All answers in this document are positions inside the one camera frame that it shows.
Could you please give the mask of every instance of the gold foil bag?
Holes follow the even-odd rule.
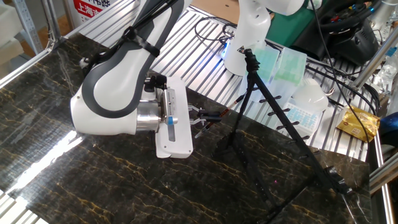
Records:
[[[369,141],[372,141],[379,129],[380,118],[354,106],[352,106],[352,108],[365,126]],[[366,142],[365,132],[348,106],[340,113],[340,123],[337,128]]]

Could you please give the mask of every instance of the white robot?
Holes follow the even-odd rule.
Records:
[[[239,0],[239,23],[234,39],[227,44],[224,65],[235,75],[244,76],[246,62],[242,47],[253,46],[266,39],[271,26],[271,17],[267,9],[289,16],[297,12],[304,0]]]
[[[195,122],[189,118],[192,107],[188,107],[184,82],[174,77],[147,77],[159,49],[191,1],[141,1],[131,29],[109,51],[88,62],[86,78],[70,102],[78,132],[117,135],[155,131],[157,157],[183,159],[191,155],[190,124]],[[303,1],[240,0],[241,16],[225,58],[227,68],[244,74],[244,55],[234,48],[265,40],[271,23],[266,6],[291,14]]]

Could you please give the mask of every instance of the black clamp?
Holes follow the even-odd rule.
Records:
[[[160,55],[160,50],[155,46],[153,46],[152,44],[148,43],[148,41],[144,40],[142,37],[140,37],[137,34],[137,30],[134,29],[133,27],[128,27],[124,31],[123,37],[126,38],[126,40],[128,41],[138,44],[140,47],[147,50],[154,57],[158,57]]]
[[[154,75],[150,78],[147,78],[144,82],[144,90],[147,93],[155,92],[155,88],[160,88],[162,90],[167,89],[167,77],[164,75]]]

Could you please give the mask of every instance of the tripod leg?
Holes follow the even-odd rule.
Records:
[[[250,79],[248,80],[248,83],[249,83],[249,84],[248,84],[248,91],[247,91],[247,93],[246,93],[246,96],[245,96],[244,99],[243,99],[242,106],[241,106],[241,109],[239,110],[238,118],[237,118],[237,120],[236,120],[236,122],[235,122],[234,128],[233,128],[231,134],[228,136],[228,139],[227,139],[227,141],[226,141],[225,147],[218,147],[218,148],[214,151],[214,153],[212,154],[212,156],[213,156],[214,158],[220,157],[220,156],[223,156],[223,155],[225,155],[225,154],[228,154],[228,153],[232,152],[231,146],[232,146],[232,144],[233,144],[233,141],[234,141],[234,138],[235,138],[235,135],[236,135],[236,130],[238,129],[239,123],[240,123],[240,121],[241,121],[242,118],[243,118],[244,111],[245,111],[246,108],[248,107],[248,103],[249,103],[249,100],[250,100],[250,96],[251,96],[251,93],[253,92],[253,88],[254,88],[254,85],[255,85],[255,84],[254,84],[254,79],[253,79],[253,78],[250,78]]]

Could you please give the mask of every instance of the black strap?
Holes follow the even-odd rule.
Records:
[[[137,34],[137,30],[133,27],[129,27],[124,31],[123,37],[127,38],[127,40],[132,41],[138,44],[143,49],[147,50],[151,55],[158,57],[160,54],[160,50],[148,43],[148,41],[144,40]]]

